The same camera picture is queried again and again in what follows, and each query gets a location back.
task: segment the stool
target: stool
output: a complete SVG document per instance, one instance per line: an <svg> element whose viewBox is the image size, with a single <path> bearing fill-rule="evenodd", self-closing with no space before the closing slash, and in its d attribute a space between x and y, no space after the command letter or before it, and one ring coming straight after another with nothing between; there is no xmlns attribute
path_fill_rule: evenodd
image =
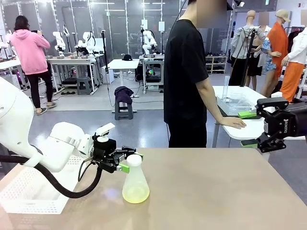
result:
<svg viewBox="0 0 307 230"><path fill-rule="evenodd" d="M78 95L90 95L92 90L89 78L77 78Z"/></svg>
<svg viewBox="0 0 307 230"><path fill-rule="evenodd" d="M127 106L119 106L118 101L115 101L115 120L120 118L128 117L129 120L133 119L132 104L127 104Z"/></svg>

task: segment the sneaker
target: sneaker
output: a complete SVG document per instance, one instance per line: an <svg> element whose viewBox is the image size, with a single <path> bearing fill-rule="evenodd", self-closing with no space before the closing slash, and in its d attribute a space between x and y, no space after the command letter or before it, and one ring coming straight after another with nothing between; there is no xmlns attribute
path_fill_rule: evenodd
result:
<svg viewBox="0 0 307 230"><path fill-rule="evenodd" d="M57 104L55 102L53 102L51 105L47 105L47 108L51 109L51 108L54 108L56 106L57 106Z"/></svg>
<svg viewBox="0 0 307 230"><path fill-rule="evenodd" d="M36 112L36 115L42 115L45 112L47 112L47 108L42 108L42 111L40 113Z"/></svg>

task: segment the yellow liquid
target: yellow liquid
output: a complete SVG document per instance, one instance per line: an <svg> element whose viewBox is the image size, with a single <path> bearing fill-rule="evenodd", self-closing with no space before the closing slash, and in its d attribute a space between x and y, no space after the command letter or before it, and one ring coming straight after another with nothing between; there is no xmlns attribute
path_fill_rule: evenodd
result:
<svg viewBox="0 0 307 230"><path fill-rule="evenodd" d="M133 187L125 189L122 192L123 198L132 204L138 204L145 201L149 196L149 189L143 184L134 184Z"/></svg>

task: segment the black cap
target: black cap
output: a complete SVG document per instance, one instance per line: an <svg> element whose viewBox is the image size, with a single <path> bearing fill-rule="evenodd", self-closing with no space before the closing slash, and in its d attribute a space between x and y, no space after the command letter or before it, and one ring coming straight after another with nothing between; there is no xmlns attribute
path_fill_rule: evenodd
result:
<svg viewBox="0 0 307 230"><path fill-rule="evenodd" d="M126 54L122 60L123 61L132 61L132 57L131 57L131 55Z"/></svg>
<svg viewBox="0 0 307 230"><path fill-rule="evenodd" d="M227 3L227 11L232 11L232 7L229 5L229 3Z"/></svg>

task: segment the conical flask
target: conical flask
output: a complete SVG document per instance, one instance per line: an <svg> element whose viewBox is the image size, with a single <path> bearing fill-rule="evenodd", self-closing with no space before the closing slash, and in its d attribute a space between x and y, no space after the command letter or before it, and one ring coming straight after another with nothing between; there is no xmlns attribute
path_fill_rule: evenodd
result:
<svg viewBox="0 0 307 230"><path fill-rule="evenodd" d="M122 195L124 199L133 204L143 202L149 196L149 187L142 170L142 158L133 154L128 156L127 164L130 168L124 183Z"/></svg>

